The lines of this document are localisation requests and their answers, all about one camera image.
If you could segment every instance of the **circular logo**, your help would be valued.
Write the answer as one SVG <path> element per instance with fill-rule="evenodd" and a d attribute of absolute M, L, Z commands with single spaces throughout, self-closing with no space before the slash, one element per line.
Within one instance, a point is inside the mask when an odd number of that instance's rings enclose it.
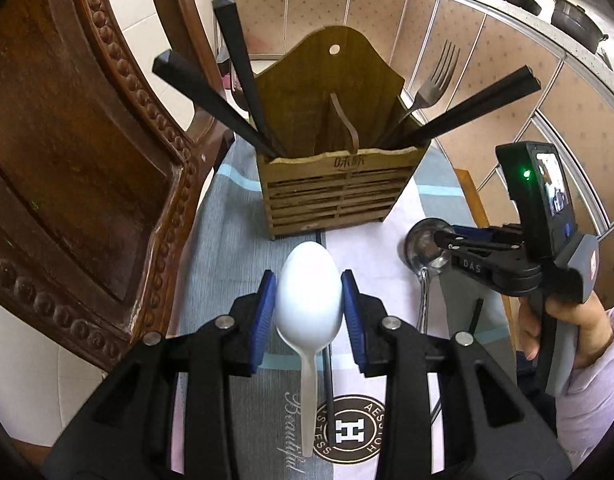
<path fill-rule="evenodd" d="M 334 464 L 357 464 L 376 456 L 383 441 L 385 406 L 372 397 L 334 398 L 335 442 L 327 439 L 327 406 L 316 414 L 316 454 Z"/>

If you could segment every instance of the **human hand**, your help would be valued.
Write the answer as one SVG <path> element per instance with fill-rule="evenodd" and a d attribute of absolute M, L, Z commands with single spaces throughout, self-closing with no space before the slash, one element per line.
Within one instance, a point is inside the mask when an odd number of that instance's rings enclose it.
<path fill-rule="evenodd" d="M 583 304 L 564 303 L 554 297 L 545 302 L 547 314 L 556 319 L 580 326 L 578 349 L 574 368 L 593 365 L 614 339 L 609 317 L 600 303 L 596 292 Z M 529 306 L 529 298 L 520 298 L 518 311 L 520 345 L 527 360 L 536 358 L 540 350 L 541 322 L 536 319 Z"/>

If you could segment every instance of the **black chopstick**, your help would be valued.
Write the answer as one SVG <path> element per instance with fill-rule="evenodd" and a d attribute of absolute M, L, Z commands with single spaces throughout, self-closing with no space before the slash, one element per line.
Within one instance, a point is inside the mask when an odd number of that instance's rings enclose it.
<path fill-rule="evenodd" d="M 421 146 L 435 137 L 450 132 L 459 126 L 463 126 L 463 124 L 476 120 L 541 89 L 541 82 L 534 77 L 529 67 L 523 67 L 520 72 L 517 72 L 481 90 L 478 94 L 439 115 L 433 121 L 401 137 L 396 145 L 391 145 L 388 149 L 394 150 L 410 146 Z"/>
<path fill-rule="evenodd" d="M 209 86 L 200 70 L 177 52 L 170 49 L 156 57 L 152 72 L 231 128 L 263 155 L 272 158 L 279 156 L 269 141 Z"/>
<path fill-rule="evenodd" d="M 336 444 L 336 413 L 334 411 L 334 381 L 331 371 L 331 345 L 322 349 L 322 377 L 327 404 L 327 440 L 331 447 Z"/>
<path fill-rule="evenodd" d="M 476 327 L 478 326 L 479 319 L 481 319 L 483 303 L 485 303 L 485 301 L 482 298 L 478 298 L 478 300 L 476 300 L 476 305 L 474 306 L 474 314 L 472 314 L 472 320 L 470 321 L 469 329 L 467 330 L 467 332 L 472 335 L 476 333 Z"/>
<path fill-rule="evenodd" d="M 242 32 L 242 24 L 238 16 L 236 2 L 234 0 L 214 0 L 212 5 L 213 13 L 216 16 L 223 39 L 225 40 L 225 45 L 227 50 L 229 50 L 229 58 L 241 83 L 242 93 L 249 105 L 249 113 L 254 119 L 258 131 L 269 140 L 281 156 L 287 156 L 287 150 L 271 131 L 265 120 L 265 113 L 260 102 L 256 82 L 254 81 L 254 73 L 251 69 L 247 44 L 245 44 L 245 36 Z"/>

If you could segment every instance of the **spoon handle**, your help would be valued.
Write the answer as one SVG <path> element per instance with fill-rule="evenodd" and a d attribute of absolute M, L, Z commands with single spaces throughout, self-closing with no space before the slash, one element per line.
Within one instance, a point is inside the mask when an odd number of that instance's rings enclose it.
<path fill-rule="evenodd" d="M 418 307 L 416 330 L 421 334 L 426 334 L 429 321 L 429 285 L 431 282 L 427 267 L 420 269 L 418 279 L 420 280 L 420 306 Z"/>
<path fill-rule="evenodd" d="M 301 361 L 301 444 L 303 456 L 309 458 L 313 452 L 316 433 L 318 374 L 316 356 L 304 356 Z"/>

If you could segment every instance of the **table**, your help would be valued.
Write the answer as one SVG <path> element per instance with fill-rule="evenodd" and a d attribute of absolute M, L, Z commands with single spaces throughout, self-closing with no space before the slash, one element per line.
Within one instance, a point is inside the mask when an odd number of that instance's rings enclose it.
<path fill-rule="evenodd" d="M 453 169 L 436 148 L 425 155 L 384 222 L 332 230 L 323 236 L 338 269 L 353 269 L 362 293 L 381 298 L 389 314 L 412 324 L 417 317 L 419 286 L 399 260 L 397 246 L 412 225 L 425 216 L 444 218 L 450 224 L 474 225 Z M 189 240 L 193 250 L 178 333 L 195 332 L 203 323 L 227 312 L 234 298 L 255 292 L 263 271 L 280 272 L 290 251 L 307 240 L 315 240 L 315 234 L 269 240 L 254 151 L 237 139 L 213 179 Z M 433 282 L 429 333 L 449 337 L 466 330 L 478 297 L 485 301 L 476 339 L 510 377 L 515 377 L 515 358 L 500 296 L 454 270 L 447 270 Z M 350 412 L 368 408 L 368 424 L 378 424 L 385 379 L 366 380 L 358 373 L 344 324 L 332 348 L 335 396 L 347 397 L 344 402 Z M 435 381 L 430 381 L 430 389 L 435 404 Z M 241 478 L 373 479 L 375 456 L 364 460 L 360 452 L 337 452 L 329 457 L 345 464 L 327 462 L 316 455 L 308 460 L 300 456 L 299 391 L 298 355 L 273 331 L 258 374 L 251 379 L 231 378 L 233 432 Z M 182 418 L 183 406 L 178 403 L 174 462 L 182 457 Z M 441 417 L 433 433 L 434 470 L 439 470 Z M 375 447 L 375 436 L 374 432 L 372 442 L 361 443 L 369 454 Z"/>

